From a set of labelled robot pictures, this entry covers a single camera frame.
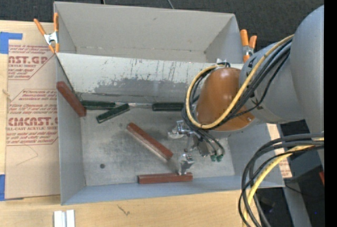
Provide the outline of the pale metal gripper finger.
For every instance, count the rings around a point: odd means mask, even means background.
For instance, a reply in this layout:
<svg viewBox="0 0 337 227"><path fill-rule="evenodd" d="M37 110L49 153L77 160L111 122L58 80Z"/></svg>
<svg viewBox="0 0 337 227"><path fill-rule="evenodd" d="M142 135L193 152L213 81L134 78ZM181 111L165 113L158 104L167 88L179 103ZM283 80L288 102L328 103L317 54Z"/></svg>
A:
<svg viewBox="0 0 337 227"><path fill-rule="evenodd" d="M167 133L169 139L177 140L185 136L184 121L176 122L176 125Z"/></svg>
<svg viewBox="0 0 337 227"><path fill-rule="evenodd" d="M189 168L194 164L191 154L183 153L179 158L179 175L186 175Z"/></svg>

